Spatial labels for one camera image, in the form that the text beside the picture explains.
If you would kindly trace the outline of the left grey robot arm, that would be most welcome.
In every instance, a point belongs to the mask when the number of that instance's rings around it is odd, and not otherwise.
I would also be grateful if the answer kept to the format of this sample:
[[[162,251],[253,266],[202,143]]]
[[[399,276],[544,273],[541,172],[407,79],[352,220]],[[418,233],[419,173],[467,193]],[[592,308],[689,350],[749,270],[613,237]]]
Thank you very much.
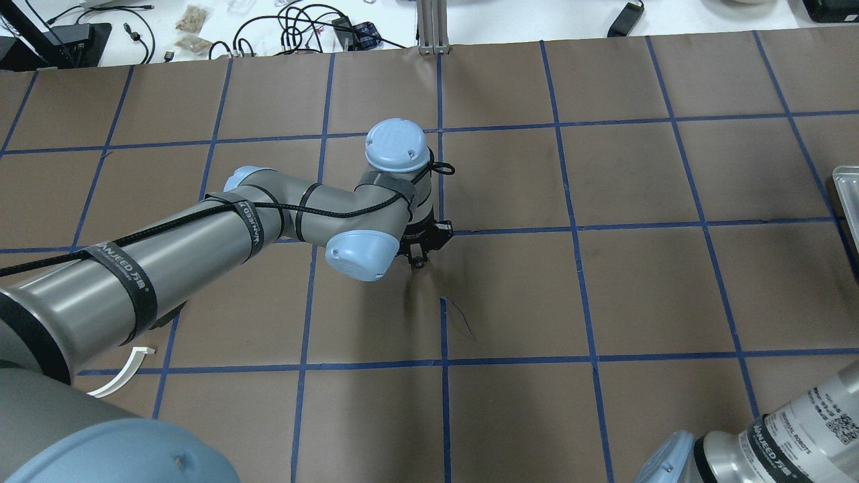
[[[246,166],[224,189],[153,226],[2,269],[39,275],[2,290],[3,482],[237,482],[225,456],[183,429],[73,388],[111,347],[162,327],[210,282],[288,237],[325,250],[338,272],[375,282],[453,237],[435,218],[439,162],[423,129],[378,122],[355,189]]]

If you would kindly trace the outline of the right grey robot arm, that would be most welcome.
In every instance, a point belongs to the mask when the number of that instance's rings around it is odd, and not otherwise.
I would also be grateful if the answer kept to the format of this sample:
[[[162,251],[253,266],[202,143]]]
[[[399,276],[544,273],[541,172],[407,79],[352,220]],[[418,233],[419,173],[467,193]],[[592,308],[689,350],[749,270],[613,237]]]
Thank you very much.
[[[676,431],[638,482],[856,482],[858,364],[844,367],[738,434]]]

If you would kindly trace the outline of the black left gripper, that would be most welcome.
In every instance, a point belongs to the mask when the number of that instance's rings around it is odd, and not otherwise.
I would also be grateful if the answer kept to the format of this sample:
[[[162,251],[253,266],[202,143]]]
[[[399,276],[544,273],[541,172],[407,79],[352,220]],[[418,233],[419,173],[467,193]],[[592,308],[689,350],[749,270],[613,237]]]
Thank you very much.
[[[406,226],[396,256],[405,256],[409,266],[414,269],[414,257],[423,257],[423,263],[429,263],[432,251],[441,250],[453,237],[454,227],[451,221],[427,218],[420,223]]]

